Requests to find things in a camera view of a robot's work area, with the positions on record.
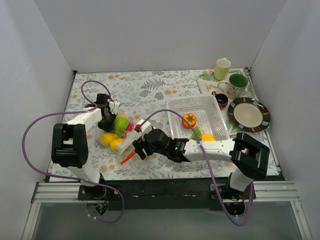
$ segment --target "floral mug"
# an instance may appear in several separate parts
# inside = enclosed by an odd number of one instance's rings
[[[221,81],[218,83],[218,89],[224,92],[229,99],[236,99],[241,96],[248,85],[248,79],[242,74],[232,74],[229,81]]]

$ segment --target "beige plate center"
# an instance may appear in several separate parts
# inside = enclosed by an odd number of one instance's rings
[[[233,110],[234,118],[247,128],[258,127],[263,121],[262,112],[250,103],[240,103]]]

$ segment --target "green apple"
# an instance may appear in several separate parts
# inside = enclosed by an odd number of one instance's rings
[[[128,127],[128,120],[124,117],[116,117],[114,120],[114,132],[118,135],[123,134]]]

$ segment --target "small brown bowl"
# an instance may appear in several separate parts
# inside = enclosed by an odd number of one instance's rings
[[[219,104],[220,109],[224,109],[228,105],[228,97],[223,93],[218,93],[215,98]]]

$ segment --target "yellow mug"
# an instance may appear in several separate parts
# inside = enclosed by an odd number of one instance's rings
[[[214,78],[218,81],[224,80],[231,67],[231,62],[227,58],[221,58],[216,61],[214,69]]]

